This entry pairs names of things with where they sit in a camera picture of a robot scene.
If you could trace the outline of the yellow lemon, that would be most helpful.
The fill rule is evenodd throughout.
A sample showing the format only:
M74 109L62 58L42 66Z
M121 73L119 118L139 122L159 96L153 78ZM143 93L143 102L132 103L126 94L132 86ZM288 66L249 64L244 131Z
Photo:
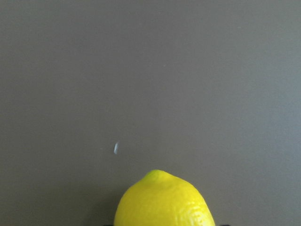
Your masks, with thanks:
M115 226L214 226L198 189L184 179L154 169L129 187L119 201Z

